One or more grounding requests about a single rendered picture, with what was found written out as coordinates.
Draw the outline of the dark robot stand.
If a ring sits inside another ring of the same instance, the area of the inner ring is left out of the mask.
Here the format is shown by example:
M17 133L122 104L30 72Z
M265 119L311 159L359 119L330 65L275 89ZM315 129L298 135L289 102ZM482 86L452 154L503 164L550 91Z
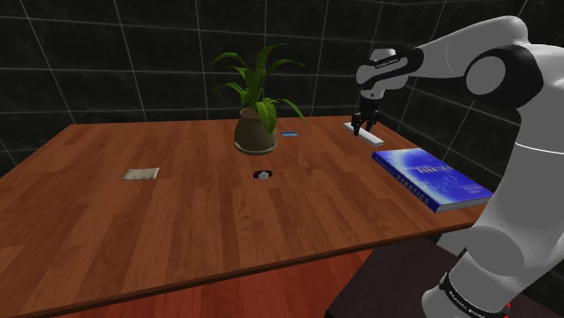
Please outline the dark robot stand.
M324 318L564 318L520 294L523 286L425 238L375 248Z

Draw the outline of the blue book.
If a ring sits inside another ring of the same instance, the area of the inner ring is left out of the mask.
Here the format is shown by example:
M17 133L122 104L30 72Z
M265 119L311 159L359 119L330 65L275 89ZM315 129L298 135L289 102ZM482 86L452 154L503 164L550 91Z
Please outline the blue book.
M434 212L485 204L493 196L421 148L377 151L371 158Z

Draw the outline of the brown wooden table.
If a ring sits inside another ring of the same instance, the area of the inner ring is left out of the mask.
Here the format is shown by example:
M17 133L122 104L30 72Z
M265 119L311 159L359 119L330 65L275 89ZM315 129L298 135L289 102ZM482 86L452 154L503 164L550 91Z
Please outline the brown wooden table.
M0 318L463 229L482 213L433 212L343 124L280 118L277 147L259 156L235 149L234 120L68 126L0 178ZM122 180L156 167L154 180Z

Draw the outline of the white flat remote control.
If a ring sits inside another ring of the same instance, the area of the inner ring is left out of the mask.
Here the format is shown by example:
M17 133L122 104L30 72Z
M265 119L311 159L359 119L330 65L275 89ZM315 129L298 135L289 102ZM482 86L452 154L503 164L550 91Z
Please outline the white flat remote control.
M353 136L359 137L360 139L362 139L363 141L365 141L366 143L368 143L369 145L372 146L380 146L384 144L384 141L380 138L378 138L377 136L373 135L370 132L367 132L364 128L360 127L359 128L359 132L356 135L354 132L354 128L352 126L351 122L346 122L343 124L344 128L347 129L348 131L350 131L352 133Z

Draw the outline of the green plant in olive pot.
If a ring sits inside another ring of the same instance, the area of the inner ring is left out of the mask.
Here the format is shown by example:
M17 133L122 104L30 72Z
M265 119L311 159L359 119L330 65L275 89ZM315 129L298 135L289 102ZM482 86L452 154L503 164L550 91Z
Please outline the green plant in olive pot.
M257 55L254 70L236 52L223 52L211 62L211 64L214 64L217 61L232 58L242 64L241 67L231 66L231 68L236 70L244 79L245 87L236 82L227 82L214 87L212 91L221 87L229 87L240 95L240 119L234 129L233 145L243 154L264 155L277 147L276 108L281 107L280 103L290 106L299 117L305 120L298 106L290 100L264 96L266 80L278 66L293 63L304 67L302 63L281 59L272 62L266 69L265 65L269 54L280 46L283 46L283 43L265 46Z

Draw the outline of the beige folded cloth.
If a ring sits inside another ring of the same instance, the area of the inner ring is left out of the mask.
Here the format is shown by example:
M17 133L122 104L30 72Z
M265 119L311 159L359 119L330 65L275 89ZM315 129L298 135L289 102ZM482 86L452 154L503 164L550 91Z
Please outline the beige folded cloth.
M154 180L159 172L159 167L156 168L143 168L143 169L128 169L123 177L123 181L143 181Z

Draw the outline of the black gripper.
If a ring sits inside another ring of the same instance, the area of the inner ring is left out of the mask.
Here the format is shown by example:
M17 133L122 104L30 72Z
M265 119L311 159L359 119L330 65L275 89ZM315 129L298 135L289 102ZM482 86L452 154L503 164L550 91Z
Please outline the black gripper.
M360 113L354 113L351 120L351 126L355 136L359 135L362 124L364 123L364 118L367 118L364 128L367 132L370 132L371 128L378 122L380 101L378 99L360 96L358 106Z

